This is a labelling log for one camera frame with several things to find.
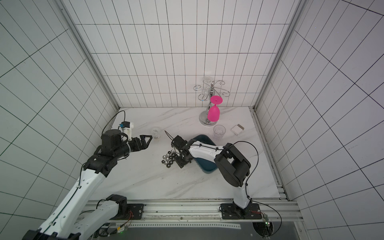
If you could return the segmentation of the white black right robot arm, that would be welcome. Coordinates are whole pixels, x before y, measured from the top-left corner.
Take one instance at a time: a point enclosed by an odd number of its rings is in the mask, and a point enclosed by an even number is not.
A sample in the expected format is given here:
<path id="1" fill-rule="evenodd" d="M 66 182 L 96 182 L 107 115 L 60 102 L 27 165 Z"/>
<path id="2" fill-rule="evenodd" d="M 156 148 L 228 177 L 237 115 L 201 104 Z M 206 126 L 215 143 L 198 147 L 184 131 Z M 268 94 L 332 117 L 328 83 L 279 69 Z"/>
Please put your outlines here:
<path id="1" fill-rule="evenodd" d="M 251 163 L 233 144 L 213 146 L 192 139 L 185 141 L 176 137 L 171 146 L 179 156 L 176 162 L 180 168 L 192 160 L 203 159 L 215 163 L 218 170 L 233 188 L 233 202 L 220 204 L 223 220 L 261 220 L 263 214 L 258 204 L 253 204 L 247 194 L 246 180 L 250 176 Z"/>

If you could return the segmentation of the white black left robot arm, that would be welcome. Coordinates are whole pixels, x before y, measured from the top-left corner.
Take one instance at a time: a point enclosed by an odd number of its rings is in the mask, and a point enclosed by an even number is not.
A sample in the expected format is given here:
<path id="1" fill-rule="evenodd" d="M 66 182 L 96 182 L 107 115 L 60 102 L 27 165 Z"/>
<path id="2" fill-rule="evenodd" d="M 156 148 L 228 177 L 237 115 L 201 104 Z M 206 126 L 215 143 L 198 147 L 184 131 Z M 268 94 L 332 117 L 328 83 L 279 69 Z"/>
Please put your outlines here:
<path id="1" fill-rule="evenodd" d="M 87 240 L 109 220 L 140 219 L 139 215 L 134 215 L 126 197 L 111 195 L 93 212 L 78 220 L 95 190 L 118 161 L 132 152 L 147 149 L 153 139 L 151 135 L 130 138 L 128 132 L 128 128 L 124 128 L 102 134 L 102 144 L 82 165 L 79 178 L 70 192 L 37 230 L 25 233 L 24 240 Z"/>

